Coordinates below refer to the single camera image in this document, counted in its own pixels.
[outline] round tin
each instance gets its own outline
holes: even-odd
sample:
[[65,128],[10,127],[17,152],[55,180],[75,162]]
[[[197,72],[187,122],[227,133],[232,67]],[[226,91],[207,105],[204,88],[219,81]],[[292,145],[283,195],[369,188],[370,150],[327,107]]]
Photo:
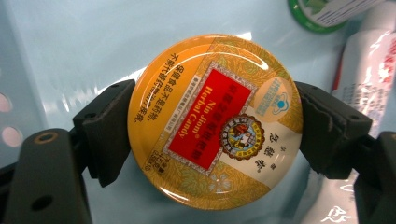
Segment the round tin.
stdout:
[[289,170],[302,138],[299,93],[280,62],[231,35],[200,35],[160,54],[128,112],[134,157],[150,182],[191,207],[251,203]]

